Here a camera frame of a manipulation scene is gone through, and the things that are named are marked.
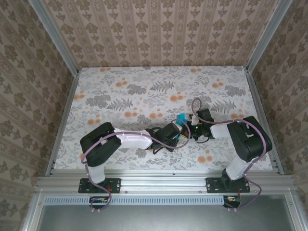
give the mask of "purple cable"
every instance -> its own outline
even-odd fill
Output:
[[[94,143],[94,144],[84,153],[83,157],[81,158],[81,163],[85,164],[86,172],[87,172],[87,176],[88,176],[88,178],[89,178],[89,181],[90,181],[94,186],[96,186],[96,187],[98,187],[98,188],[104,190],[104,191],[105,191],[106,193],[108,193],[108,195],[109,195],[109,199],[108,199],[107,203],[105,204],[105,206],[104,206],[101,210],[103,210],[103,209],[105,209],[105,208],[107,208],[107,207],[109,206],[109,204],[110,204],[110,202],[111,202],[111,199],[112,199],[112,196],[111,196],[111,193],[110,193],[107,189],[105,189],[103,186],[100,186],[100,185],[96,184],[96,183],[92,180],[92,178],[91,178],[91,176],[90,176],[90,174],[89,174],[88,164],[87,164],[87,162],[85,161],[86,156],[87,156],[98,144],[100,144],[102,141],[104,141],[104,140],[106,140],[106,139],[108,139],[108,138],[110,138],[110,137],[112,137],[112,136],[116,136],[116,135],[140,135],[140,136],[144,136],[144,137],[150,138],[151,140],[156,141],[157,143],[159,143],[159,144],[161,144],[161,145],[163,145],[163,146],[165,146],[165,147],[167,147],[167,148],[172,148],[172,149],[179,149],[179,148],[182,148],[182,147],[184,147],[186,144],[188,144],[188,142],[189,142],[189,140],[190,140],[190,137],[191,137],[191,131],[190,131],[188,125],[187,125],[183,120],[181,120],[181,119],[173,119],[171,122],[174,122],[174,121],[180,121],[180,122],[182,122],[182,123],[186,126],[186,128],[187,128],[187,130],[188,130],[188,139],[187,139],[187,141],[186,141],[183,145],[181,145],[181,146],[179,146],[179,147],[174,147],[174,146],[169,146],[169,145],[167,145],[167,144],[164,144],[163,142],[157,140],[156,138],[153,138],[153,137],[151,137],[151,136],[149,136],[149,135],[147,135],[147,134],[143,134],[142,132],[136,132],[136,131],[123,131],[123,132],[114,132],[114,133],[111,133],[111,134],[109,134],[109,135],[107,135],[107,136],[104,136],[104,137],[100,138],[96,143]],[[92,208],[92,211],[95,210],[95,209],[93,208],[93,202],[94,202],[95,200],[98,200],[98,199],[93,199],[93,200],[91,201],[91,204],[90,204],[90,206],[91,206],[91,208]]]
[[[195,99],[192,101],[192,112],[193,112],[193,114],[194,114],[199,120],[201,120],[201,121],[203,121],[203,122],[206,122],[206,123],[209,123],[209,124],[223,124],[223,123],[230,123],[230,122],[240,121],[240,122],[243,122],[243,123],[249,125],[250,127],[252,127],[252,128],[257,132],[257,134],[260,136],[260,138],[261,138],[261,140],[262,140],[262,143],[263,143],[263,152],[262,152],[261,156],[260,156],[259,158],[255,159],[254,161],[252,161],[252,163],[251,163],[251,164],[248,166],[248,168],[244,171],[244,178],[245,178],[248,182],[250,182],[250,183],[254,184],[255,186],[257,186],[257,187],[259,188],[259,192],[258,192],[258,194],[257,194],[249,203],[247,203],[247,204],[245,204],[245,205],[243,205],[243,206],[241,206],[241,207],[233,208],[233,209],[236,210],[236,209],[245,208],[245,207],[247,207],[248,205],[250,205],[251,203],[253,203],[253,202],[261,195],[261,193],[262,193],[262,188],[261,188],[261,186],[258,185],[258,184],[255,183],[255,182],[251,181],[250,179],[248,179],[247,176],[246,176],[246,173],[247,173],[247,172],[249,171],[249,169],[254,165],[255,162],[257,162],[259,159],[261,159],[262,157],[264,157],[264,155],[266,154],[266,143],[265,143],[265,139],[264,139],[264,137],[263,137],[263,135],[262,135],[262,133],[260,132],[259,129],[257,129],[253,124],[251,124],[251,123],[249,123],[248,121],[243,120],[243,119],[226,120],[226,121],[222,121],[222,122],[212,122],[212,121],[207,121],[207,120],[204,120],[204,119],[200,118],[200,117],[197,115],[197,113],[195,112],[195,110],[193,109],[193,104],[194,104],[194,102],[196,102],[196,100],[198,100],[198,101],[200,102],[199,110],[201,109],[201,106],[202,106],[201,100],[200,100],[199,98],[195,98]]]

